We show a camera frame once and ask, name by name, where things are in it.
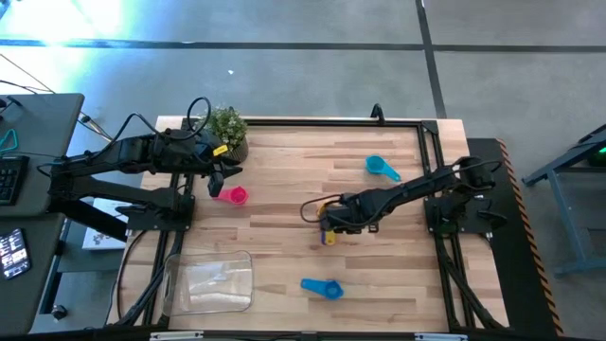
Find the blue measuring cup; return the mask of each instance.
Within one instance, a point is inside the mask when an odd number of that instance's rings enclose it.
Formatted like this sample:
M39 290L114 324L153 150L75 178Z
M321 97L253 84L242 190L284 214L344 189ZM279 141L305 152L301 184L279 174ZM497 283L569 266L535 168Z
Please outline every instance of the blue measuring cup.
M383 174L393 181L400 181L400 175L387 164L382 157L378 155L370 155L366 158L366 169L371 174Z
M343 295L343 288L336 280L319 280L312 278L301 279L301 288L324 296L327 299L339 299Z

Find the gray floor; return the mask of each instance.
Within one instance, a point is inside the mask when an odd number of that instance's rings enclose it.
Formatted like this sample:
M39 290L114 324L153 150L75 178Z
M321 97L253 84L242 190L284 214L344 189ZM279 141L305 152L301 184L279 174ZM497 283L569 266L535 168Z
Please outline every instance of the gray floor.
M0 38L207 42L421 43L414 0L24 0L0 20ZM606 45L599 0L425 0L435 44ZM436 117L423 52L149 50L4 47L0 53L56 91L82 92L84 111L108 132L138 111L182 115L196 96L247 115L365 117L380 102L390 117ZM596 126L606 107L604 53L436 54L448 118L471 137L500 137L518 176L529 174ZM10 81L36 85L0 60ZM0 92L14 92L0 88ZM129 134L144 133L134 124ZM79 127L71 153L104 141ZM136 185L139 177L108 178ZM572 254L547 184L524 188L547 272ZM68 280L62 304L83 310L36 331L102 323L113 278ZM567 335L603 339L606 270L551 278ZM94 296L93 302L78 297Z

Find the phone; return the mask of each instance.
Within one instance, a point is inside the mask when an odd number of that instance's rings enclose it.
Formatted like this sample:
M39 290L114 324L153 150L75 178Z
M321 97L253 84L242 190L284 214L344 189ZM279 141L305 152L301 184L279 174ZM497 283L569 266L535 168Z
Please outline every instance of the phone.
M0 257L4 278L15 278L31 267L27 255L26 240L21 228L0 237Z

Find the yellow tag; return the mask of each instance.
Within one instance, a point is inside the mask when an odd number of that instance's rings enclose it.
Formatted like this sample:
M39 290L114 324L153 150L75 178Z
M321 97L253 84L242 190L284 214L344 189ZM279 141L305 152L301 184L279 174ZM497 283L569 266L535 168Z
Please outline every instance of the yellow tag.
M324 232L324 244L334 245L337 242L337 234L334 231Z
M221 147L217 148L216 150L212 151L212 154L215 156L219 156L222 153L225 153L229 151L229 149L227 148L227 145L222 145Z

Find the black cable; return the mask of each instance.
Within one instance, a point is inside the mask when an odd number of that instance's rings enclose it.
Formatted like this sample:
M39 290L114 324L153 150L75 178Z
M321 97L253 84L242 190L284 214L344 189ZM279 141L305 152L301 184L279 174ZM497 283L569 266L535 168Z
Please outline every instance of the black cable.
M326 199L330 199L330 198L336 198L336 197L340 197L340 196L341 196L341 194L332 194L332 195L327 195L325 197L318 198L318 199L313 199L313 200L310 200L310 201L307 201L307 202L303 203L301 205L301 208L299 209L299 214L301 215L301 219L303 219L303 221L305 223L320 223L322 221L322 219L318 219L318 220L313 220L312 221L312 220L308 220L307 218L305 218L305 216L303 215L303 209L305 209L305 206L307 206L309 204L317 203L317 202L322 201L322 200L326 200Z
M205 121L202 122L202 125L195 131L195 134L198 134L205 127L206 123L208 123L208 120L210 119L210 102L205 97L196 98L194 101L191 102L191 104L189 104L189 107L187 108L186 119L187 119L187 125L189 126L189 129L192 132L194 132L194 129L191 126L191 119L190 119L190 117L191 117L191 110L193 109L194 105L196 105L196 103L199 102L200 100L204 100L206 102L207 114L206 114Z
M476 168L476 167L480 167L480 166L486 166L486 165L489 165L489 164L492 164L492 163L498 163L498 164L499 164L499 166L498 166L498 167L500 167L500 165L502 164L502 162L501 162L501 161L499 161L499 160L484 161L484 162L480 162L480 163L475 164L475 165L471 165L471 166L468 166L468 167L459 168L458 170L452 170L452 171L450 171L450 172L448 172L448 173L441 174L440 176L437 176L437 177L432 178L432 179L431 179L431 181L435 181L435 180L437 180L437 179L441 179L441 178L446 177L446 176L449 176L449 175L453 175L453 174L461 173L462 171L467 171L467 170L470 170L470 169L473 169L473 168ZM374 222L374 221L375 221L377 218L379 218L379 216L380 216L381 214L383 214L383 212L384 212L384 211L387 209L387 207L390 205L390 203L391 203L391 202L392 202L394 199L396 199L398 196L400 196L400 195L401 195L401 193L394 194L394 195L393 195L391 198L389 198L387 201L385 201L385 203L384 203L384 204L381 206L381 208L379 208L379 209L377 210L377 212L376 212L375 214L373 214L373 215L372 215L372 217L368 218L368 219L367 219L365 222L363 222L363 223L351 223L351 222L345 221L345 220L343 220L343 219L341 219L341 218L338 218L338 217L333 217L333 216L331 216L330 218L331 218L331 219L333 219L333 220L334 220L334 221L336 221L336 222L339 222L339 223L341 223L341 224L347 224L347 225L349 225L349 226L366 226L366 225L368 225L368 224L370 224L370 223Z
M167 255L167 258L181 252L184 237L185 237L185 231L179 231L179 232L175 233L174 241L172 243L170 252ZM145 306L150 301L150 298L153 295L155 295L155 292L158 290L158 287L162 283L162 279L164 276L164 266L165 266L165 264L162 264L162 266L158 269L158 272L151 279L147 288L145 288L145 290L143 291L143 293L141 294L139 299L134 303L133 307L131 307L131 309L129 309L129 311L124 315L123 318L119 319L116 322L116 325L132 326L136 322L138 317L141 315L141 313L145 309ZM166 320L167 318L168 317L165 315L162 315L162 317L161 317L161 319L164 319L164 320Z
M107 321L110 318L110 312L112 311L112 305L114 305L114 290L116 289L117 279L114 280L114 284L112 284L112 290L110 291L110 305L107 308L107 314L105 315L105 320Z
M211 106L210 106L210 101L207 98L205 98L205 97L200 97L200 98L196 98L194 101L191 102L191 104L189 104L189 108L187 108L187 121L189 121L189 117L191 116L191 109L200 100L204 100L206 102L208 114L206 115L205 122L200 127L198 127L198 129L196 131L192 132L191 134L189 134L187 136L183 136L183 137L175 137L175 136L166 135L164 133L160 133L141 114L139 114L139 113L132 113L132 114L128 115L128 117L126 117L126 119L124 120L124 123L122 123L122 126L117 131L117 134L112 138L112 140L102 150L100 150L98 153L93 154L90 157L90 160L94 160L95 158L99 157L103 153L106 153L110 148L112 148L116 144L118 138L122 135L122 133L124 132L124 129L126 129L126 126L129 124L129 122L131 121L131 119L133 117L138 117L155 134L161 135L161 136L166 137L168 139L171 139L171 140L174 140L174 141L185 141L185 140L188 140L188 139L192 138L193 136L197 135L205 127L205 125L208 122L208 119L210 118L210 115L211 115L211 110L212 109L211 109Z
M86 129L88 129L89 131L91 131L91 132L93 132L93 133L95 133L95 134L97 134L97 135L100 135L100 134L99 134L97 131L95 131L95 129L93 129L93 128L91 128L91 127L87 126L87 125L86 125L86 123L82 122L81 120L78 120L78 123L79 123L79 124L80 124L82 127L84 127L84 128L86 128Z
M52 93L52 94L57 94L56 92L52 91L52 90L51 90L51 89L49 89L49 88L46 88L46 89L41 89L41 88L37 88L37 87L34 87L34 86L25 86L25 85L19 85L19 84L17 84L17 83L13 83L12 81L4 81L4 80L0 80L0 82L5 83L5 84L8 84L8 85L12 85L12 86L16 86L16 87L22 88L22 89L27 90L27 91L29 91L30 93L35 94L35 95L40 95L40 94L38 94L38 93L37 93L37 92L35 92L34 90L37 90L37 91L46 91L46 92L49 92L49 93ZM4 112L5 112L5 110L7 110L7 109L9 108L9 106L10 106L10 104L9 104L9 105L8 105L6 108L4 108L4 110L3 110L2 112L0 112L0 114L4 113ZM97 135L101 135L101 136L103 136L103 137L110 138L110 136L109 136L109 135L108 135L108 134L107 134L107 133L106 133L106 132L103 130L103 128L101 128L101 126L99 126L99 125L98 125L98 124L97 124L97 123L96 123L96 122L95 122L95 121L94 121L92 118L90 118L88 115L86 115L86 114L85 114L83 111L80 111L80 113L81 113L81 114L83 114L83 115L84 115L84 117L86 117L86 118L88 119L88 121L90 121L91 123L95 124L95 125L97 126L97 128L100 130L100 132L97 132L96 130L94 130L94 129L92 129L92 128L88 127L88 126L86 125L86 123L84 123L84 122L82 122L81 120L79 120L79 119L78 119L78 123L79 123L79 124L81 124L81 125L82 125L84 128L86 128L86 129L90 130L91 132L93 132L93 133L95 133L95 134L97 134Z
M600 143L605 143L604 141L598 141L598 142L585 142L585 143L579 143L578 145L572 146L570 147L570 149L568 149L568 151L572 151L575 148L580 148L580 147L585 147L585 146L591 146L591 145L596 145L596 144L600 144Z
M42 167L61 166L61 165L62 164L60 164L60 163L45 163L45 164L36 166L36 171L38 171L40 174L44 175L45 177L50 177L50 174L45 172L44 170L42 170Z
M4 81L4 80L0 80L0 82L1 82L1 83L4 83L4 84L8 84L8 85L12 85L12 86L16 86L16 87L22 88L22 89L24 89L24 90L29 91L29 92L30 92L30 93L32 93L32 94L38 94L37 92L35 92L35 91L33 91L33 90L31 90L31 89L27 88L27 86L19 85L19 84L17 84L17 83L13 83L12 81Z
M145 235L146 232L147 231L141 231L141 233L139 233L136 237L134 237L133 242L131 242L131 244L129 245L129 248L124 253L124 258L122 259L122 263L120 264L120 270L117 273L116 311L117 311L118 319L122 318L122 304L120 301L120 287L122 285L122 276L124 275L124 267L126 266L126 262L128 261L128 258L131 255L131 252L133 252L133 250L134 250L134 246L139 242L141 237L143 237L143 235Z

